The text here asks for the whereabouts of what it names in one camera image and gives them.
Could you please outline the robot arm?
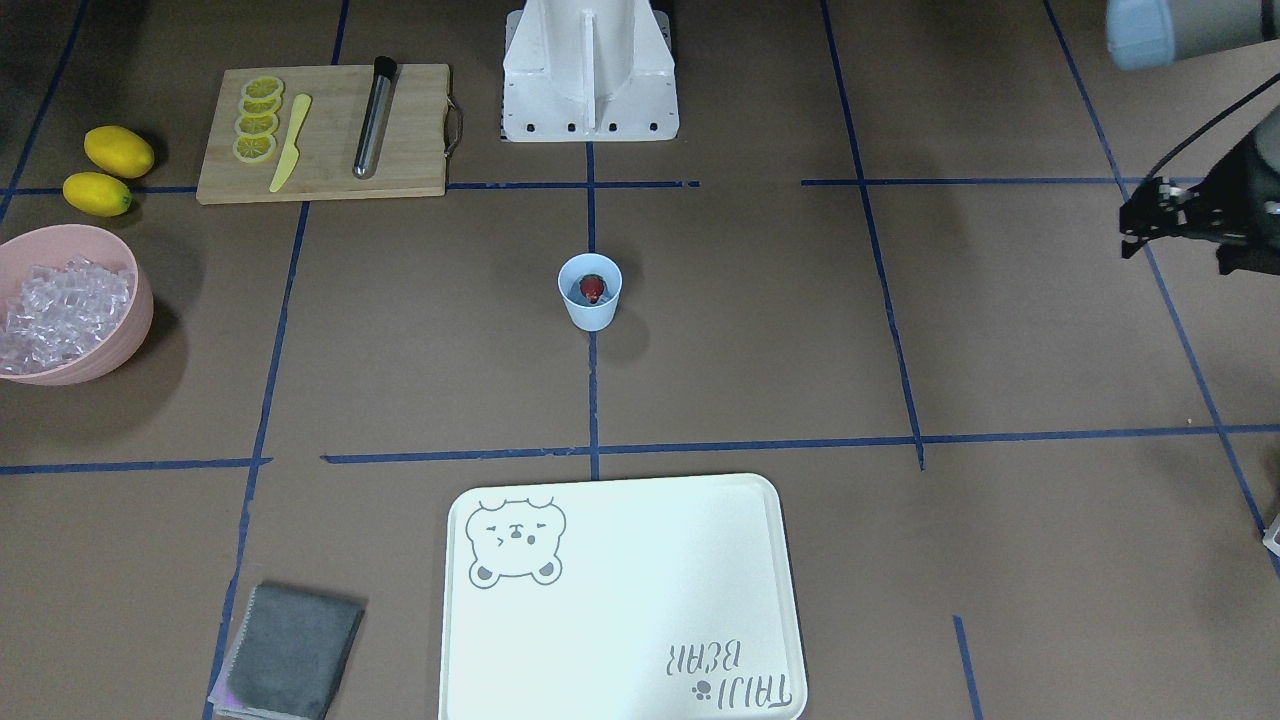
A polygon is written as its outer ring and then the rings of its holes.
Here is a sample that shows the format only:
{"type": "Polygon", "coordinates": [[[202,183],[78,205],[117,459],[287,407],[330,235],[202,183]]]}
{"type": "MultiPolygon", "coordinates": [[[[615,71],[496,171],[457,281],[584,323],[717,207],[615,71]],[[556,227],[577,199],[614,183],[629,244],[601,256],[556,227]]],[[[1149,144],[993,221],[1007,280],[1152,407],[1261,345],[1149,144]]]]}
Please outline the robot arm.
{"type": "MultiPolygon", "coordinates": [[[[1123,70],[1174,63],[1277,40],[1275,1],[1110,1],[1108,54],[1123,70]]],[[[1271,76],[1161,156],[1119,208],[1121,256],[1167,238],[1216,245],[1219,273],[1279,273],[1279,111],[1271,110],[1204,178],[1183,187],[1164,168],[1217,123],[1277,85],[1271,76]]]]}

